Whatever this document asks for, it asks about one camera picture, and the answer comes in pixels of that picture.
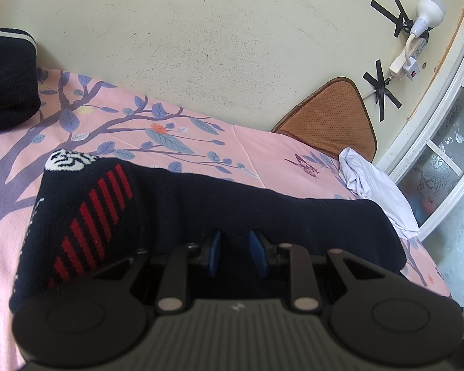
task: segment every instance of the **pink floral bed sheet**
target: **pink floral bed sheet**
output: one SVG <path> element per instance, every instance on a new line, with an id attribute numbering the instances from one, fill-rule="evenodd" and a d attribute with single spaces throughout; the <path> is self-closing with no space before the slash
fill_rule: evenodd
<path id="1" fill-rule="evenodd" d="M 40 111 L 0 133 L 0 371 L 23 362 L 10 332 L 8 299 L 43 166 L 54 150 L 115 156 L 299 198 L 355 199 L 337 161 L 287 136 L 232 126 L 85 75 L 38 68 L 37 78 Z M 403 274 L 449 295 L 421 243 L 402 244 Z"/>

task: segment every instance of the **brown cushion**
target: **brown cushion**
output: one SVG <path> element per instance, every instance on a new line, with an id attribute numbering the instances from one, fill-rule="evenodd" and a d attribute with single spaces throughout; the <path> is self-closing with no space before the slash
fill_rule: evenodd
<path id="1" fill-rule="evenodd" d="M 376 137 L 354 82 L 335 78 L 294 107 L 272 132 L 288 135 L 338 158 L 351 147 L 366 160 L 376 153 Z"/>

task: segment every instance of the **power strip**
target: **power strip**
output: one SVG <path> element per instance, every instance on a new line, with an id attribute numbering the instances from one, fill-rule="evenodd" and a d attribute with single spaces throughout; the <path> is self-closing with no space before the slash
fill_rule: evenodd
<path id="1" fill-rule="evenodd" d="M 419 54 L 424 50 L 426 47 L 426 39 L 424 37 L 419 37 L 414 39 L 411 42 L 411 57 L 417 60 Z M 390 65 L 389 70 L 390 74 L 394 78 L 402 78 L 406 75 L 406 71 L 404 71 L 404 64 L 406 64 L 406 54 L 404 50 L 399 54 L 399 56 L 394 60 L 394 62 Z"/>

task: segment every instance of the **ribbed gray panel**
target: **ribbed gray panel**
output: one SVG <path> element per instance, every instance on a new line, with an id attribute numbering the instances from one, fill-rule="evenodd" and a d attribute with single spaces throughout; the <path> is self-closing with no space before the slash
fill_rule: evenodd
<path id="1" fill-rule="evenodd" d="M 27 371 L 47 370 L 27 367 Z M 315 316 L 280 300 L 196 300 L 188 312 L 160 317 L 129 354 L 90 371 L 377 371 L 344 351 Z M 452 371 L 446 363 L 419 368 Z"/>

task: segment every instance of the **wall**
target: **wall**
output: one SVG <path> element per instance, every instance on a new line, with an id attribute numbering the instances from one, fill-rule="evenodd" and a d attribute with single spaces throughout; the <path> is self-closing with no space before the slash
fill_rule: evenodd
<path id="1" fill-rule="evenodd" d="M 377 0 L 397 13 L 393 0 Z M 401 0 L 414 17 L 417 0 Z M 464 0 L 444 0 L 447 16 L 432 31 L 414 83 L 393 81 L 403 104 L 385 102 L 378 122 L 386 151 L 426 90 L 457 28 Z M 295 104 L 336 76 L 355 81 L 385 67 L 404 39 L 371 0 L 0 0 L 0 27 L 30 32 L 41 65 L 105 79 L 121 87 L 236 124 L 270 130 Z"/>

